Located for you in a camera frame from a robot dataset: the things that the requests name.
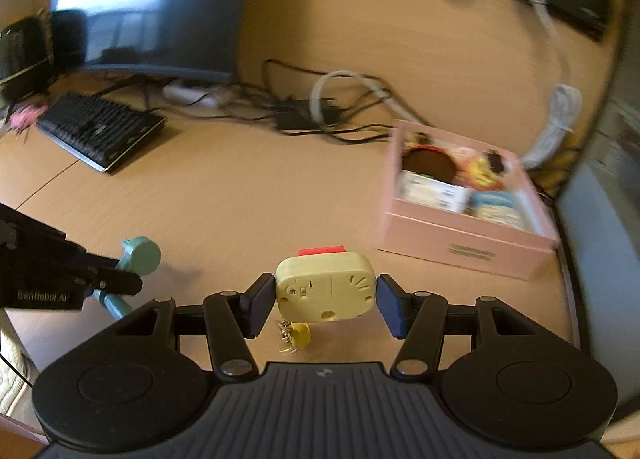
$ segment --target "red cap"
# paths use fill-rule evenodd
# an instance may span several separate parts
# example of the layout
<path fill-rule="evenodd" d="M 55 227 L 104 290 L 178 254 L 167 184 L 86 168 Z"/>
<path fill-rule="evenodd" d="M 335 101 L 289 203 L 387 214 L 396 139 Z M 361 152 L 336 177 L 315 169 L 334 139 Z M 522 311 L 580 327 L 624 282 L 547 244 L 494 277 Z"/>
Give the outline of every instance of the red cap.
<path fill-rule="evenodd" d="M 310 248 L 310 249 L 300 249 L 298 251 L 299 257 L 304 257 L 305 255 L 321 255 L 323 253 L 346 253 L 347 250 L 344 249 L 344 246 L 328 246 L 327 248 Z"/>

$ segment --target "teal plastic handle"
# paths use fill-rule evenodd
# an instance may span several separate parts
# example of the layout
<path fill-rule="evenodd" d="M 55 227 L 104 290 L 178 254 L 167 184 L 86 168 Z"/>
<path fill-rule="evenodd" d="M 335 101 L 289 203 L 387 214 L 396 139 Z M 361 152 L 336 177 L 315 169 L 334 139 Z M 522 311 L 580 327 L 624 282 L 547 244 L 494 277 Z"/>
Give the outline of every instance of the teal plastic handle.
<path fill-rule="evenodd" d="M 162 252 L 154 241 L 146 237 L 125 239 L 122 242 L 122 247 L 124 254 L 116 266 L 117 269 L 132 271 L 140 277 L 151 275 L 158 269 L 162 260 Z"/>
<path fill-rule="evenodd" d="M 122 296 L 114 295 L 113 293 L 105 293 L 104 291 L 100 291 L 100 289 L 95 289 L 94 298 L 102 307 L 107 309 L 109 314 L 113 316 L 114 320 L 120 320 L 133 312 L 133 308 Z"/>

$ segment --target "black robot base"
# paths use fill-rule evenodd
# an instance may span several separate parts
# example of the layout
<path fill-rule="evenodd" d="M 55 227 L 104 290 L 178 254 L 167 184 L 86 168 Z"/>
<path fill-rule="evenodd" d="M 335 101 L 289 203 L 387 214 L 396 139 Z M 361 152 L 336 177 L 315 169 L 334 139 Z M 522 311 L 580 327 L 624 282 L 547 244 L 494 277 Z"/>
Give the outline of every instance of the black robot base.
<path fill-rule="evenodd" d="M 616 406 L 599 363 L 507 304 L 409 294 L 388 275 L 376 301 L 404 339 L 381 363 L 268 363 L 244 341 L 275 301 L 265 273 L 202 305 L 158 299 L 46 368 L 33 390 L 52 444 L 40 459 L 612 456 L 598 443 Z M 472 336 L 439 370 L 444 336 Z M 212 372 L 178 351 L 205 335 Z"/>

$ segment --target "computer monitor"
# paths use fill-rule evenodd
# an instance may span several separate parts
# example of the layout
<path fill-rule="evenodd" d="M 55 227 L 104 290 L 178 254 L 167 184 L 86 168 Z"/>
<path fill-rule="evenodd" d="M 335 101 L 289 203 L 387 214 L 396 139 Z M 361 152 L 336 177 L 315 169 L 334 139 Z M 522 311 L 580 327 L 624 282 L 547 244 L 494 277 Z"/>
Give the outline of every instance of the computer monitor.
<path fill-rule="evenodd" d="M 65 70 L 212 83 L 234 77 L 243 0 L 52 0 L 51 4 L 58 12 L 54 33 L 67 49 Z"/>
<path fill-rule="evenodd" d="M 625 17 L 600 115 L 556 201 L 575 333 L 618 386 L 612 439 L 640 437 L 640 0 Z"/>

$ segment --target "black keyboard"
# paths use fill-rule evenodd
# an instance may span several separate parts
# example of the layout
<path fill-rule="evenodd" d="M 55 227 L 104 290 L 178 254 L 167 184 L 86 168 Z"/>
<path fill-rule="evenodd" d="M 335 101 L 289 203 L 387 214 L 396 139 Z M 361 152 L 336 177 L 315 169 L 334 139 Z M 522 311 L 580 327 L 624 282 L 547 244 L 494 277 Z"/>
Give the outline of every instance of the black keyboard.
<path fill-rule="evenodd" d="M 160 132 L 165 121 L 121 103 L 69 92 L 40 116 L 38 126 L 67 152 L 106 172 Z"/>

